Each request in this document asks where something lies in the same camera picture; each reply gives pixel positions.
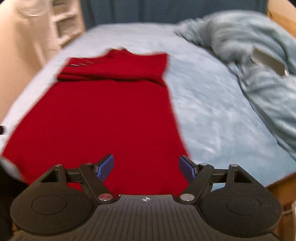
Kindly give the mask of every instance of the blue comforter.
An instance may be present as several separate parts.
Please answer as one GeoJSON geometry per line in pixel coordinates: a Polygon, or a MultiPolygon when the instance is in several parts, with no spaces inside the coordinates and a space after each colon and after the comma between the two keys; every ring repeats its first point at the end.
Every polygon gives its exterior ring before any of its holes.
{"type": "Polygon", "coordinates": [[[296,159],[296,41],[265,15],[252,11],[218,12],[180,23],[176,33],[210,47],[238,76],[254,111],[278,143],[296,159]],[[289,76],[252,62],[253,48],[284,63],[289,76]]]}

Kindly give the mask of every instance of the dark blue curtain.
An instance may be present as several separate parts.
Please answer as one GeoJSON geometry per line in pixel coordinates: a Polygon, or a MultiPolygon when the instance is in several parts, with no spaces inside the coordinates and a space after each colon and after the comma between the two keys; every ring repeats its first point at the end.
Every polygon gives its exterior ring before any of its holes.
{"type": "Polygon", "coordinates": [[[87,29],[104,23],[178,23],[230,9],[266,13],[267,0],[80,0],[87,29]]]}

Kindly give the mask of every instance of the compass symbol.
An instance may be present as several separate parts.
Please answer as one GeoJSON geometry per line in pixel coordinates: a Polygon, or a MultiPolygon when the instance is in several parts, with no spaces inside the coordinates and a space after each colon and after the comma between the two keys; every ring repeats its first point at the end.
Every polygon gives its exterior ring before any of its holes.
{"type": "Polygon", "coordinates": [[[148,202],[148,201],[151,200],[151,198],[148,198],[148,197],[146,196],[146,197],[142,198],[141,200],[144,201],[144,202],[148,202]]]}

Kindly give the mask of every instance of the metal pin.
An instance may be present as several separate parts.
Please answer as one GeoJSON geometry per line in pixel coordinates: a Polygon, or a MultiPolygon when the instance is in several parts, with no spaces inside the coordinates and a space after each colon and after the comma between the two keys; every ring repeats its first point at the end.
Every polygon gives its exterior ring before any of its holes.
{"type": "Polygon", "coordinates": [[[180,199],[185,202],[191,202],[194,200],[194,196],[190,193],[184,193],[180,196],[180,199]]]}
{"type": "Polygon", "coordinates": [[[102,193],[102,194],[100,194],[98,196],[98,198],[101,201],[105,201],[106,202],[106,201],[110,201],[113,198],[113,196],[111,194],[109,194],[109,193],[102,193]]]}

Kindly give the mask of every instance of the blue gripper pad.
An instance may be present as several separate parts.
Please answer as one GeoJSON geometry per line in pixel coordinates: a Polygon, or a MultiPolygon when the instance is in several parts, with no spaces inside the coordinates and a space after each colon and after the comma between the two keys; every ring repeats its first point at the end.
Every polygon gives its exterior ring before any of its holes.
{"type": "Polygon", "coordinates": [[[114,167],[114,156],[109,156],[98,168],[97,178],[104,182],[114,167]]]}
{"type": "Polygon", "coordinates": [[[194,167],[191,166],[182,156],[180,156],[179,158],[179,170],[189,183],[191,183],[193,179],[196,177],[194,167]]]}

